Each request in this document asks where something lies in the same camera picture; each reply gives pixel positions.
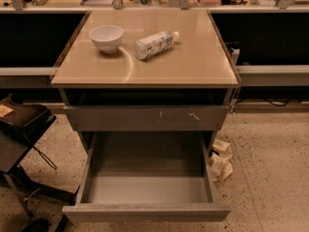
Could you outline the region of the white ceramic bowl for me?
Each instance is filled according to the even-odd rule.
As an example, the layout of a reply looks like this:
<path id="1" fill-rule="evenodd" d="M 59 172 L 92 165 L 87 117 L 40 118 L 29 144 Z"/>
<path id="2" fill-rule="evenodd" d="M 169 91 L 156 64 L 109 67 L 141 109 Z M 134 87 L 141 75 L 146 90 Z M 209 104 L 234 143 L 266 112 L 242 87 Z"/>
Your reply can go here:
<path id="1" fill-rule="evenodd" d="M 102 25 L 89 33 L 94 46 L 103 53 L 115 52 L 122 44 L 124 30 L 116 25 Z"/>

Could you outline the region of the black stool chair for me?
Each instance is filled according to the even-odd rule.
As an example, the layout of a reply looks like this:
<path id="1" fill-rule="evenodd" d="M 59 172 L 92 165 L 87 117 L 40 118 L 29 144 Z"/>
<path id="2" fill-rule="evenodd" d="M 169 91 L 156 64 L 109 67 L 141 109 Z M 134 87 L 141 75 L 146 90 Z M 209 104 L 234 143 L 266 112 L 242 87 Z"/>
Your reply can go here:
<path id="1" fill-rule="evenodd" d="M 1 180 L 13 190 L 28 217 L 27 200 L 36 193 L 71 204 L 75 194 L 32 181 L 20 162 L 34 149 L 53 169 L 56 164 L 36 147 L 36 143 L 56 119 L 49 108 L 41 104 L 27 104 L 16 94 L 0 101 L 0 173 Z"/>

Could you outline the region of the open grey lower drawer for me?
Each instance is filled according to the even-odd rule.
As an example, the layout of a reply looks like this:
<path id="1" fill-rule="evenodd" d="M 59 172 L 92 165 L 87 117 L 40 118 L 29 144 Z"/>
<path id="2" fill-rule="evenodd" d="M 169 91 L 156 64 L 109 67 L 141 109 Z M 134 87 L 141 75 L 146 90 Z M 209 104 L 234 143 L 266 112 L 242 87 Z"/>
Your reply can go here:
<path id="1" fill-rule="evenodd" d="M 221 221 L 231 209 L 215 200 L 208 141 L 198 131 L 97 132 L 73 222 Z"/>

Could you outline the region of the grey drawer cabinet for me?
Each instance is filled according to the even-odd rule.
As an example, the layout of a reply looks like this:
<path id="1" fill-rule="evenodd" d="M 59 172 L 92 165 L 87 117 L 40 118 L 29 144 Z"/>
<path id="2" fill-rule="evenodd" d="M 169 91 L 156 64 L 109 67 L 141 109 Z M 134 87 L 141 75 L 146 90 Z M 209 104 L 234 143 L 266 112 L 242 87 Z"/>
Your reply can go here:
<path id="1" fill-rule="evenodd" d="M 124 30 L 120 47 L 98 50 L 89 33 L 102 25 Z M 168 31 L 180 33 L 173 46 L 139 60 L 138 40 Z M 52 84 L 66 105 L 226 105 L 239 79 L 205 9 L 94 10 L 55 73 Z M 218 130 L 202 132 L 211 145 Z M 90 147 L 99 131 L 77 131 Z"/>

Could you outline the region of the clear plastic water bottle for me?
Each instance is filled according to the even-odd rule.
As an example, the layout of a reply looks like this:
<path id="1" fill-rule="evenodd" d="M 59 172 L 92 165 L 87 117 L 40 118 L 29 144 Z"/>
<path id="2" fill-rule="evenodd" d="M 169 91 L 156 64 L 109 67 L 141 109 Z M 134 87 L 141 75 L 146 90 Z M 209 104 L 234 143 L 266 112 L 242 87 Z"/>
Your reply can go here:
<path id="1" fill-rule="evenodd" d="M 135 56 L 139 60 L 145 60 L 173 46 L 180 38 L 178 31 L 162 31 L 134 43 L 133 49 Z"/>

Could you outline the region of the crumpled white cloth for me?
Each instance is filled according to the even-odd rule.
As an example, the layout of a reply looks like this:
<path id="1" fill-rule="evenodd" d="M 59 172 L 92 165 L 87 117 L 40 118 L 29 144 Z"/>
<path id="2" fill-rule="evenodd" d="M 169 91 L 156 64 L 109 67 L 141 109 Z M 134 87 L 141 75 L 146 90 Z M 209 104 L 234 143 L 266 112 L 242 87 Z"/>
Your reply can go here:
<path id="1" fill-rule="evenodd" d="M 221 182 L 233 173 L 233 165 L 230 159 L 233 156 L 231 144 L 219 139 L 215 139 L 212 144 L 210 157 L 210 170 L 213 181 Z"/>

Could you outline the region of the grey upper drawer front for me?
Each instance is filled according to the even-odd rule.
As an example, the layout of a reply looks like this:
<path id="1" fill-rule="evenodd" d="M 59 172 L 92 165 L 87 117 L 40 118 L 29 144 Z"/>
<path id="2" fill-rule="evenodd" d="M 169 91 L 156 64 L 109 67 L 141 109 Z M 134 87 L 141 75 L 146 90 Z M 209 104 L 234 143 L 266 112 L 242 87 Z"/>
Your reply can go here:
<path id="1" fill-rule="evenodd" d="M 219 131 L 226 105 L 66 105 L 75 131 Z"/>

